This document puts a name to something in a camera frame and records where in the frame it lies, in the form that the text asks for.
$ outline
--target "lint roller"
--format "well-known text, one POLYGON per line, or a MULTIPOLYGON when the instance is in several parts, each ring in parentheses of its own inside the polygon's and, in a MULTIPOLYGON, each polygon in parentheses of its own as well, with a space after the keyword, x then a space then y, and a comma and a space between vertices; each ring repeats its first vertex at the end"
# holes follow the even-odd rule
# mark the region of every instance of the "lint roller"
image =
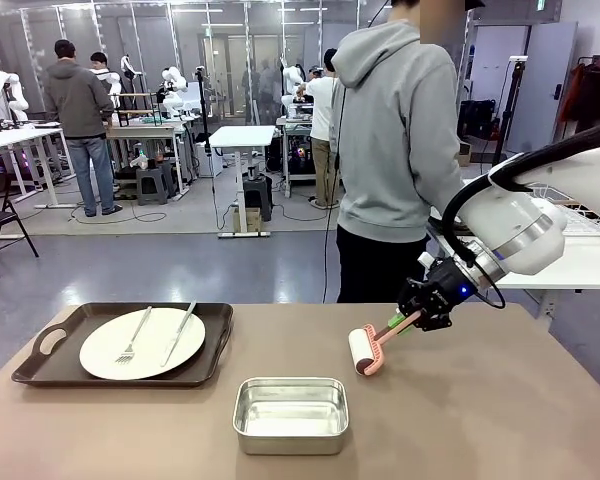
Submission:
POLYGON ((365 376, 376 373, 384 363, 382 345, 406 330, 418 318, 420 318, 419 311, 409 317, 398 313, 389 321, 389 326, 378 333, 373 325, 365 325, 353 330, 349 334, 349 348, 356 372, 365 376))

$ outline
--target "blue jeans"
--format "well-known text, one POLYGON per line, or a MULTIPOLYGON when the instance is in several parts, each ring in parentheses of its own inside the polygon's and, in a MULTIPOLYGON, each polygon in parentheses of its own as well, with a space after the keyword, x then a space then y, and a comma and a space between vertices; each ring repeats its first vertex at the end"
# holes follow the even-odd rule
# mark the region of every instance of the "blue jeans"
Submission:
POLYGON ((78 188, 84 201, 85 215, 96 214, 96 198, 91 188, 89 159, 93 162, 93 169, 96 172, 102 213, 113 210, 113 172, 106 143, 103 138, 67 139, 67 147, 78 179, 78 188))

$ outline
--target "roller head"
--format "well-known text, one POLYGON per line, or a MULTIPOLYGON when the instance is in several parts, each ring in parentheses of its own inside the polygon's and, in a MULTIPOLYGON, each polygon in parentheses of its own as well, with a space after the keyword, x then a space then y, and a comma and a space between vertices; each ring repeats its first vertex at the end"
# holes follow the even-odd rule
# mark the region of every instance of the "roller head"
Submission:
POLYGON ((384 363, 382 347, 374 340, 375 336, 373 325, 365 325, 349 334, 351 357, 359 375, 373 375, 384 363))

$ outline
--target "wire rack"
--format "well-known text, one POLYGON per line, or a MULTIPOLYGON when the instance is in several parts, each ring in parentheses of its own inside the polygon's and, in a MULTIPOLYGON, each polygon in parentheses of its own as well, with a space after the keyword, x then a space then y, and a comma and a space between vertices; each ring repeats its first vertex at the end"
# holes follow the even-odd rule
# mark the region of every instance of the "wire rack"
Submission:
POLYGON ((564 235, 570 237, 600 237, 600 215, 573 198, 548 185, 532 185, 532 196, 549 200, 567 217, 564 235))

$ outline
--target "khaki pants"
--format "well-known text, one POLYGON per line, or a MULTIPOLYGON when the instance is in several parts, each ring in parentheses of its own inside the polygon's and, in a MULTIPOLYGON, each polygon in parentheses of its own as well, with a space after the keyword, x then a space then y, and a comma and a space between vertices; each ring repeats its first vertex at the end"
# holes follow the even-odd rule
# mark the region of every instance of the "khaki pants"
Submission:
POLYGON ((311 153, 316 169, 316 203, 321 207, 333 205, 339 175, 335 171, 335 156, 331 154, 329 142, 311 138, 311 153))

